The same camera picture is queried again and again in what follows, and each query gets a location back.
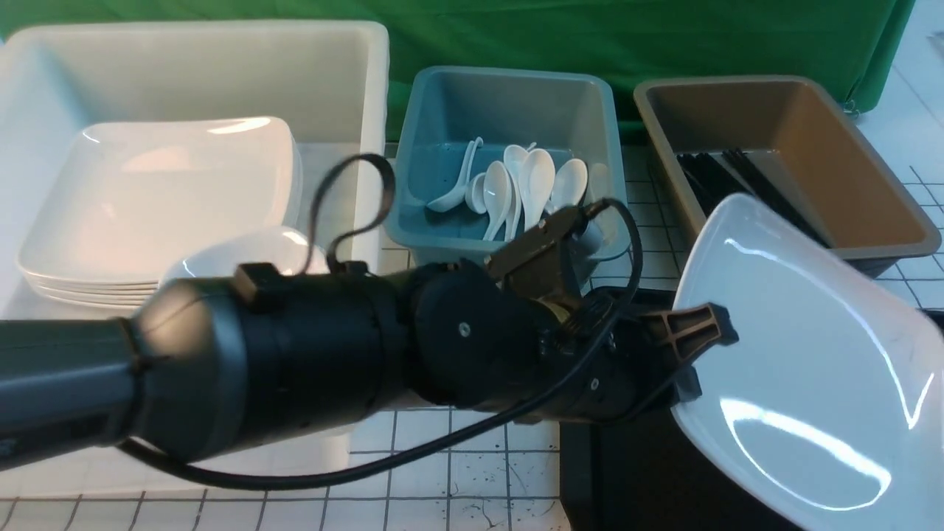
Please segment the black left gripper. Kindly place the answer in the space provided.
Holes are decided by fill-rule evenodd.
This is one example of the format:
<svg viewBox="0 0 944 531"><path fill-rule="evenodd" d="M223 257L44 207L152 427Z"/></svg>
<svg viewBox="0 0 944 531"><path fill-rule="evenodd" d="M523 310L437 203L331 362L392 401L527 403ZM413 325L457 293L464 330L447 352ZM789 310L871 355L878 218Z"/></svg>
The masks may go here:
<svg viewBox="0 0 944 531"><path fill-rule="evenodd" d="M656 379L644 373L651 367L644 359L650 349L661 365L687 366L712 346L738 343L726 307L709 302L669 310L675 295L637 292L592 362L539 408L539 419L602 424L630 419L631 408L646 398Z"/></svg>

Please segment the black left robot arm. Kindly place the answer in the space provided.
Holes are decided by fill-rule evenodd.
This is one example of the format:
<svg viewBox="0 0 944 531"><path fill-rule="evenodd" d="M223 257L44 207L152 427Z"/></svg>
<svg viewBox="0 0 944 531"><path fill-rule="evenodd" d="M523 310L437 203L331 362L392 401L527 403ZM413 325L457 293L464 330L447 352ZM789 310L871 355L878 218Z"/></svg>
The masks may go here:
<svg viewBox="0 0 944 531"><path fill-rule="evenodd" d="M2 468L112 446L193 481L196 462L362 421L414 395L485 419L397 467L510 421L610 423L670 406L678 376L738 343L728 310L633 307L499 287L473 263L387 276L232 277L159 289L134 315L2 322Z"/></svg>

